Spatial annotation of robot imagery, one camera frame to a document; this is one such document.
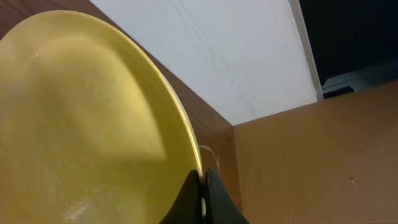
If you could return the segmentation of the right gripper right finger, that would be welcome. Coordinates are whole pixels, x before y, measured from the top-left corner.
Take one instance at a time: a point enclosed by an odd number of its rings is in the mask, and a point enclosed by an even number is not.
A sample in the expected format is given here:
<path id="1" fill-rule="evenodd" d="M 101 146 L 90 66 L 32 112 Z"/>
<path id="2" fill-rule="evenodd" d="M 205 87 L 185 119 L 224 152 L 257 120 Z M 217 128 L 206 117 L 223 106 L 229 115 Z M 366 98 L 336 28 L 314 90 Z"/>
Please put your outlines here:
<path id="1" fill-rule="evenodd" d="M 235 206 L 217 172 L 209 168 L 205 174 L 206 223 L 249 224 Z"/>

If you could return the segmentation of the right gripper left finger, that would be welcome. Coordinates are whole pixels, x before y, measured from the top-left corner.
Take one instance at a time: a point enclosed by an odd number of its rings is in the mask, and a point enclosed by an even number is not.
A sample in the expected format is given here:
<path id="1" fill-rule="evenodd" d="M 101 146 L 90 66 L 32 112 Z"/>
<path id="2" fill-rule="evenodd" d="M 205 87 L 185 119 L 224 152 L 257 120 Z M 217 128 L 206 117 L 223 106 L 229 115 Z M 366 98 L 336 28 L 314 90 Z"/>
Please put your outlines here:
<path id="1" fill-rule="evenodd" d="M 201 224 L 202 194 L 197 170 L 191 170 L 172 207 L 160 224 Z"/>

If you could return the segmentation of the yellow plate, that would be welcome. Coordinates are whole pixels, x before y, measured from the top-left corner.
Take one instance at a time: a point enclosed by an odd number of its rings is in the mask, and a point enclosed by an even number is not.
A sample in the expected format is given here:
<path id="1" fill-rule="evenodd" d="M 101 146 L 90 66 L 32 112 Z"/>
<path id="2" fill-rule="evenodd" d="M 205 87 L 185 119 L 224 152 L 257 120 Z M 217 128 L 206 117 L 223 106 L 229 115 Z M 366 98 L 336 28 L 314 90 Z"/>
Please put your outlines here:
<path id="1" fill-rule="evenodd" d="M 47 11 L 1 39 L 2 223 L 158 223 L 201 169 L 173 88 L 115 27 Z"/>

